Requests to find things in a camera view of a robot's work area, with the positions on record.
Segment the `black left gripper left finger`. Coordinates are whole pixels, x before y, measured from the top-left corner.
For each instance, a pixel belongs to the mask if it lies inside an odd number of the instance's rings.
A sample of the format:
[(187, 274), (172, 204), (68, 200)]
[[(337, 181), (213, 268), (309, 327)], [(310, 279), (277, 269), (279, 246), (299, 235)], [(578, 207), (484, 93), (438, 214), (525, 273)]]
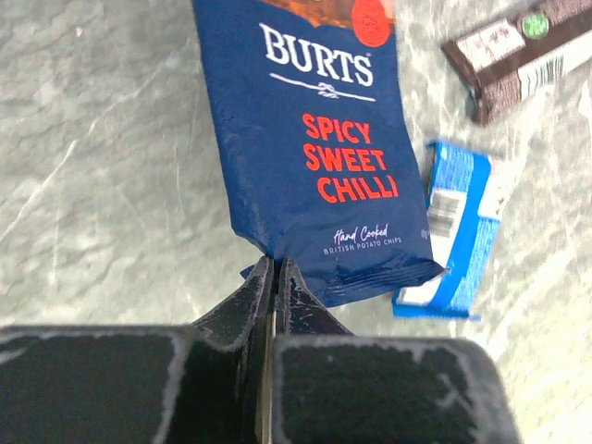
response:
[(258, 443), (274, 264), (184, 325), (1, 331), (5, 443)]

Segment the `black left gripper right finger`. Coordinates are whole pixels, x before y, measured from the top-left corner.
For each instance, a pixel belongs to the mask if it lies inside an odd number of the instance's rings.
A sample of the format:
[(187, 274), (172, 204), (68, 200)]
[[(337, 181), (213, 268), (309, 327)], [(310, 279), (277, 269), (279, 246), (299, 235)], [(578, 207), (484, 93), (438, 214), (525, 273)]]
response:
[(278, 277), (271, 439), (275, 443), (517, 443), (493, 361), (450, 338), (352, 334), (297, 264)]

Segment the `blue Burts chips bag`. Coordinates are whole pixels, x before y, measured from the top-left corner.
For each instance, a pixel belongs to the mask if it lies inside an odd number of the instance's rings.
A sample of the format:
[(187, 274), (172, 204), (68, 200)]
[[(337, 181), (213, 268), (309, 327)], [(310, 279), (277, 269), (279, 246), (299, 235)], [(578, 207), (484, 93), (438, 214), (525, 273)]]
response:
[(231, 226), (326, 306), (438, 277), (391, 1), (197, 1)]

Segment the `blue cookie snack packet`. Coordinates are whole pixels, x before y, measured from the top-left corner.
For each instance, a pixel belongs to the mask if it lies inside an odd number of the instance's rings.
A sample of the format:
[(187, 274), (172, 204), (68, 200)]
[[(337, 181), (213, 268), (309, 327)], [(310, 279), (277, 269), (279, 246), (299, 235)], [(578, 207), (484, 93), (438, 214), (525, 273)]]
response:
[(443, 141), (432, 142), (427, 216), (434, 260), (443, 275), (398, 290), (396, 317), (478, 320), (471, 313), (516, 181), (514, 164)]

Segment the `brown chocolate bar wrapper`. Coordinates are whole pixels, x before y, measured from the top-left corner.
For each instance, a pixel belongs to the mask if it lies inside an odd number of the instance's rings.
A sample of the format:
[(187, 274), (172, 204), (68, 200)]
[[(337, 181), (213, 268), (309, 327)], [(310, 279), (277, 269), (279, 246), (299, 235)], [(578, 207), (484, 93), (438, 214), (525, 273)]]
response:
[(591, 59), (591, 2), (537, 1), (441, 45), (486, 126)]

